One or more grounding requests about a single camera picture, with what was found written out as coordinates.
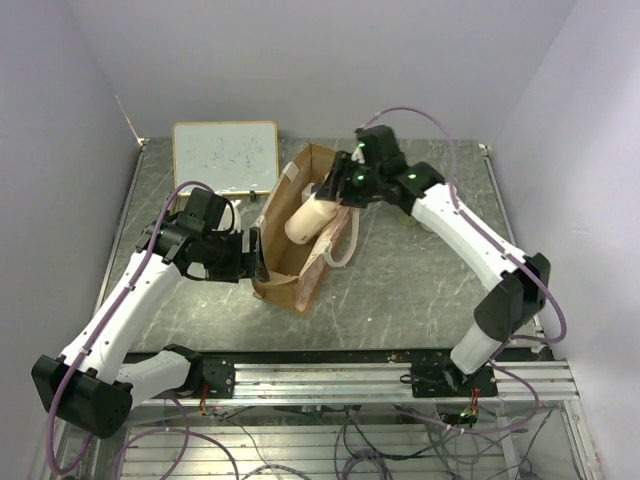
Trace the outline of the white square bottle black cap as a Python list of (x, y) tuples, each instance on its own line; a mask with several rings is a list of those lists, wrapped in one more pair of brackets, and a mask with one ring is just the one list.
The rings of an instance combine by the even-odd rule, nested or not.
[(309, 183), (301, 192), (301, 201), (306, 202), (319, 188), (318, 184)]

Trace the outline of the brown canvas tote bag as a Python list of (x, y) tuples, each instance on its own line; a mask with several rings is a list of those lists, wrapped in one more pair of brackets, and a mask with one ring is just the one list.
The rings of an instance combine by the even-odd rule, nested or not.
[(306, 146), (284, 167), (254, 222), (269, 274), (252, 281), (254, 295), (301, 316), (327, 272), (346, 266), (358, 242), (360, 211), (316, 198), (334, 157), (328, 147)]

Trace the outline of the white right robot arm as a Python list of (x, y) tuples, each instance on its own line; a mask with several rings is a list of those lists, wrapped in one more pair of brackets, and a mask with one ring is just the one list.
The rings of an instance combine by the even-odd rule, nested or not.
[(380, 165), (354, 154), (335, 155), (325, 180), (312, 189), (316, 200), (365, 208), (384, 201), (399, 207), (437, 234), (472, 269), (487, 291), (473, 323), (441, 370), (442, 387), (465, 394), (477, 372), (523, 324), (545, 305), (550, 263), (508, 243), (469, 210), (431, 165), (408, 165), (403, 154)]

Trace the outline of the green bottle white cap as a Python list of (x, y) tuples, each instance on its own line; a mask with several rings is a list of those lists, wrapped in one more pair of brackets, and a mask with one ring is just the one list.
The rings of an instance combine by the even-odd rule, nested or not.
[(406, 227), (412, 227), (412, 226), (415, 226), (417, 224), (417, 221), (416, 221), (415, 218), (413, 218), (410, 215), (406, 215), (403, 212), (400, 212), (398, 214), (397, 219), (398, 219), (398, 221), (399, 221), (399, 223), (401, 225), (406, 226)]

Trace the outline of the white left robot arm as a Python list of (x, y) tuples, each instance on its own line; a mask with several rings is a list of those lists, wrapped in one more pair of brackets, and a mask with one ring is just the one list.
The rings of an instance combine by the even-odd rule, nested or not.
[(212, 282), (269, 277), (256, 227), (204, 233), (163, 224), (148, 230), (88, 325), (57, 357), (43, 355), (32, 367), (51, 420), (105, 439), (141, 403), (168, 391), (192, 397), (202, 389), (208, 381), (203, 357), (187, 347), (170, 344), (146, 360), (125, 361), (164, 295), (192, 264), (203, 266), (205, 280)]

